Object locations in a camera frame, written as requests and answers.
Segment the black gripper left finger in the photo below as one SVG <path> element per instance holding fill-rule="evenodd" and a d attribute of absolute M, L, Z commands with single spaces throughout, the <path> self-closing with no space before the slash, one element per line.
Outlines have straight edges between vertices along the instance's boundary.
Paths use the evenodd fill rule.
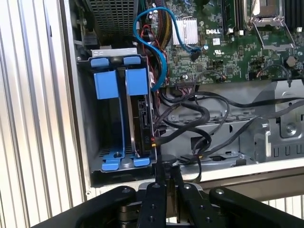
<path fill-rule="evenodd" d="M 135 190 L 118 186 L 36 225 L 37 228 L 164 228 L 164 156 L 155 165 L 155 182 Z"/>

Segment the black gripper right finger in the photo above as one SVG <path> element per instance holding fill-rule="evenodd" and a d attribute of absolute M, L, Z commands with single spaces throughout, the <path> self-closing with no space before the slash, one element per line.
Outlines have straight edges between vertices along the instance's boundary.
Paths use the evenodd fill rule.
<path fill-rule="evenodd" d="M 304 221 L 228 188 L 209 193 L 185 182 L 178 165 L 166 165 L 175 187 L 178 219 L 193 228 L 302 228 Z"/>

